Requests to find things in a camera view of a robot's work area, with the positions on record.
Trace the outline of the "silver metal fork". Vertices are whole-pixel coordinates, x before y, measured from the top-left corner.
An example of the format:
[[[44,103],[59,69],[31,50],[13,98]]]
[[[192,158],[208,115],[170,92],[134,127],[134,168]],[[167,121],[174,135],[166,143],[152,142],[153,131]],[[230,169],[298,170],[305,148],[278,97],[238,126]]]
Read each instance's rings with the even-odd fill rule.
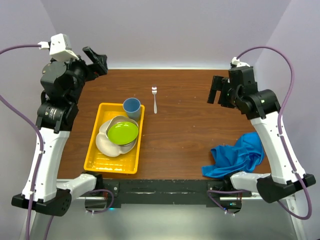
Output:
[[[154,111],[154,114],[157,114],[158,113],[158,108],[157,108],[156,95],[157,95],[157,92],[158,92],[158,88],[157,88],[156,85],[153,85],[151,87],[151,92],[153,94],[153,111]]]

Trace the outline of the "blue cloth napkin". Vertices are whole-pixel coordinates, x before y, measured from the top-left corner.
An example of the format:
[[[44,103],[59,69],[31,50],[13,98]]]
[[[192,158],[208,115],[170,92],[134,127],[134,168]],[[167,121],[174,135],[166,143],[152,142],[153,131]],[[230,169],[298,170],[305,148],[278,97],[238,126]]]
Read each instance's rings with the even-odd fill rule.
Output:
[[[243,171],[252,173],[265,158],[265,152],[256,132],[243,134],[234,145],[218,145],[210,150],[214,164],[201,168],[208,178],[223,179],[226,175]]]

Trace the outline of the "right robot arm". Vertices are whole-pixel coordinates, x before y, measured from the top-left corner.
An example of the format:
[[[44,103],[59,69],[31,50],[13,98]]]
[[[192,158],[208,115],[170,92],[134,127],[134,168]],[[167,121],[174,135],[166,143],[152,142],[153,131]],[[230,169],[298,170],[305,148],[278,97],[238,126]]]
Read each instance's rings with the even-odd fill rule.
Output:
[[[271,169],[265,174],[240,170],[228,173],[222,181],[227,196],[244,190],[256,192],[265,202],[273,203],[316,183],[315,176],[300,165],[291,144],[283,146],[282,139],[289,138],[283,121],[278,119],[280,103],[272,90],[258,90],[252,67],[233,67],[228,77],[215,75],[207,103],[214,103],[217,92],[219,105],[246,115],[261,140]]]

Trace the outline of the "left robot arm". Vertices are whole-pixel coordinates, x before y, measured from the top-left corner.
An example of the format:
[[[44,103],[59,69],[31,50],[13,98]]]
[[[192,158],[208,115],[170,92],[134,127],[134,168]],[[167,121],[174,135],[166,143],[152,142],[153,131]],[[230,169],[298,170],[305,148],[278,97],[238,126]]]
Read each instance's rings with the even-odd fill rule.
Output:
[[[64,61],[51,59],[42,69],[34,159],[24,189],[12,197],[11,204],[15,207],[61,217],[74,199],[86,193],[99,196],[104,190],[102,175],[93,171],[84,171],[67,183],[57,183],[62,153],[79,111],[85,83],[108,73],[107,55],[97,54],[88,46],[82,50],[91,64],[78,56]]]

